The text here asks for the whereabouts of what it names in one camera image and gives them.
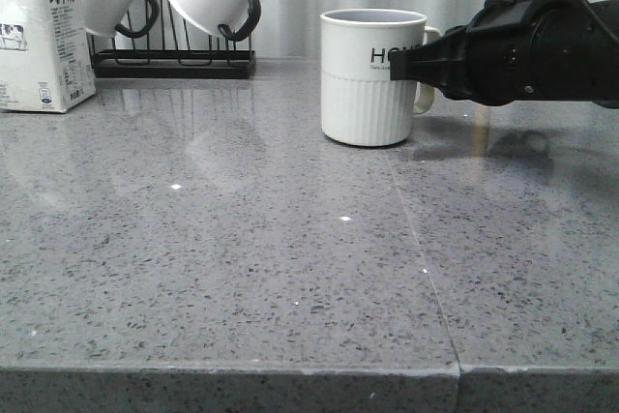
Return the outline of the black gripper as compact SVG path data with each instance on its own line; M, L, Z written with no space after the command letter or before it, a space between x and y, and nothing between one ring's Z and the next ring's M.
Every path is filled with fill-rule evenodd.
M389 52L391 80L415 80L451 100L618 105L618 2L487 0L466 27Z

